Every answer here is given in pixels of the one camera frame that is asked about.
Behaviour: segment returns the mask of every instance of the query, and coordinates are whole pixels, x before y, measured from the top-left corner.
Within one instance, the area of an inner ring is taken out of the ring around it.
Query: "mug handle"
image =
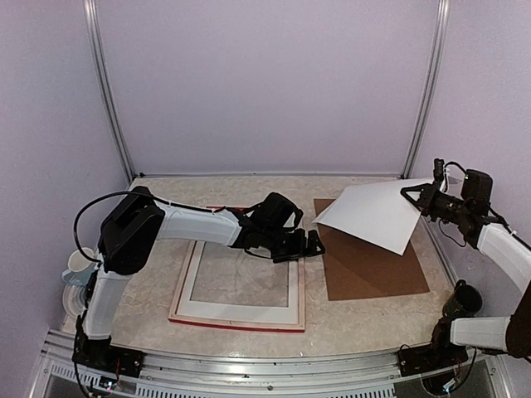
[[[81,282],[79,280],[76,280],[75,278],[73,278],[73,275],[74,272],[69,270],[69,269],[65,269],[62,273],[61,273],[61,277],[63,279],[63,282],[65,282],[66,284],[71,284],[71,285],[74,285],[74,286],[81,286]]]
[[[461,286],[465,286],[465,285],[466,285],[466,281],[464,279],[459,279],[457,283],[455,284],[454,290],[457,290]]]

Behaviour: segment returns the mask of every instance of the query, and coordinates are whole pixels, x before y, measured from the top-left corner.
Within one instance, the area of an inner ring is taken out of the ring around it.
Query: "ventilation grille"
[[[80,371],[80,380],[81,383],[85,386],[90,386],[92,384],[93,386],[98,385],[98,380],[100,377],[91,372],[91,371]],[[58,376],[63,379],[68,379],[72,381],[76,381],[76,374],[74,373],[74,367],[73,366],[67,366],[62,365],[59,363],[54,363],[51,367],[51,374],[53,376]]]
[[[190,391],[180,391],[176,389],[162,388],[156,386],[147,386],[137,384],[136,395],[143,398],[238,398],[236,394],[215,394],[204,395],[202,393],[193,393]],[[304,394],[291,395],[300,398],[396,398],[394,385],[379,386],[374,388],[364,388],[350,391],[343,391],[338,394]]]

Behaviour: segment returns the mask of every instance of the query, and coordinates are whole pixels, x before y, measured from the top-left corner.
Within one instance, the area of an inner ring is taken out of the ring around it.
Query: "white picture frame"
[[[211,328],[259,332],[304,332],[304,259],[289,261],[287,307],[192,301],[205,243],[191,242],[177,282],[168,320]]]

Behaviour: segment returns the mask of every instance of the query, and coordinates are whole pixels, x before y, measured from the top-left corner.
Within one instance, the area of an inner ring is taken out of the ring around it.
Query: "robotic arm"
[[[460,167],[465,180],[459,199],[441,191],[447,185],[446,166],[436,159],[434,182],[403,188],[401,194],[432,221],[457,225],[465,242],[493,260],[524,296],[512,317],[442,318],[428,347],[399,352],[404,376],[450,366],[457,360],[463,362],[467,359],[463,347],[467,345],[507,352],[516,358],[531,355],[531,248],[491,209],[492,178],[488,174]],[[420,192],[417,200],[411,192]]]
[[[306,236],[298,228],[303,212],[275,192],[246,209],[216,210],[172,203],[153,196],[147,187],[116,196],[122,193],[125,198],[101,224],[99,254],[93,259],[100,266],[87,284],[87,309],[76,323],[72,360],[88,367],[138,377],[144,354],[111,346],[110,333],[125,286],[145,266],[157,239],[214,242],[250,255],[251,249],[263,247],[274,263],[324,253],[317,231]]]

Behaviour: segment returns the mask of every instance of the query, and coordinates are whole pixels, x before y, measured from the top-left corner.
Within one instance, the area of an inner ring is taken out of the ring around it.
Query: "black cup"
[[[480,292],[461,279],[455,284],[454,293],[446,301],[442,314],[448,318],[471,318],[483,307]]]

